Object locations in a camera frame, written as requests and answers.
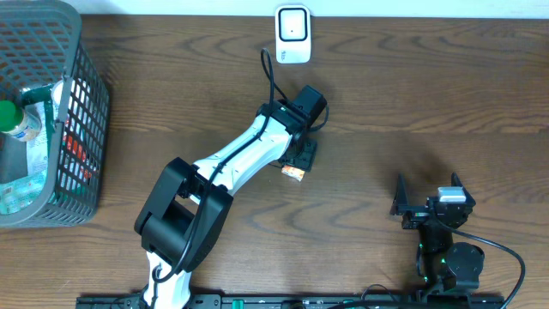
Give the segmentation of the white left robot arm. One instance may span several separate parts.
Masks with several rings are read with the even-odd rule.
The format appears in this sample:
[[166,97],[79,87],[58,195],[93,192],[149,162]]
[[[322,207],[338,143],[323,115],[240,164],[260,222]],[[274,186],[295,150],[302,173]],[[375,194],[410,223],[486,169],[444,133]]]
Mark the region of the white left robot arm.
[[234,195],[273,161],[310,171],[317,144],[307,135],[328,113],[323,95],[305,86],[294,100],[262,105],[249,129],[218,152],[165,166],[134,225],[150,267],[141,308],[187,305],[192,272],[217,242]]

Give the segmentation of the orange tissue pack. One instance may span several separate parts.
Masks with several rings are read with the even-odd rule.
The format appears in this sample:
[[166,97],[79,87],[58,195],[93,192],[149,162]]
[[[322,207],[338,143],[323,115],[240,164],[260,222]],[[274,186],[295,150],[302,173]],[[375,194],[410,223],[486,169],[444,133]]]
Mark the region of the orange tissue pack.
[[281,172],[292,179],[296,179],[297,181],[302,181],[305,176],[305,171],[297,167],[284,166],[281,169]]

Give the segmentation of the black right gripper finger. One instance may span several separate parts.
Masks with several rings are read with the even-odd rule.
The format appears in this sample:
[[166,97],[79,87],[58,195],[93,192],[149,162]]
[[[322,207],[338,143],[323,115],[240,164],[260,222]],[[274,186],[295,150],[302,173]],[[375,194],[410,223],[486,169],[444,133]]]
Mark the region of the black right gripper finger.
[[460,178],[458,177],[457,173],[452,173],[450,176],[450,183],[453,187],[460,187],[464,188],[464,185],[462,184]]
[[406,192],[405,179],[402,174],[398,174],[395,197],[393,200],[393,207],[407,207],[408,199]]

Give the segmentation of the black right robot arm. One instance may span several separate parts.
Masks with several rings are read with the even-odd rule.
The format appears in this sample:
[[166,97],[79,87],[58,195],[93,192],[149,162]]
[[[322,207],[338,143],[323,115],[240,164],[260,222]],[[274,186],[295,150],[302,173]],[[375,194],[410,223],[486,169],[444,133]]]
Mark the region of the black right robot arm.
[[398,176],[390,214],[402,218],[402,228],[419,232],[416,267],[425,289],[417,297],[422,301],[446,295],[467,298],[479,287],[485,253],[476,245],[453,240],[453,232],[468,220],[475,204],[456,173],[451,174],[450,186],[438,188],[423,205],[408,201],[404,177]]

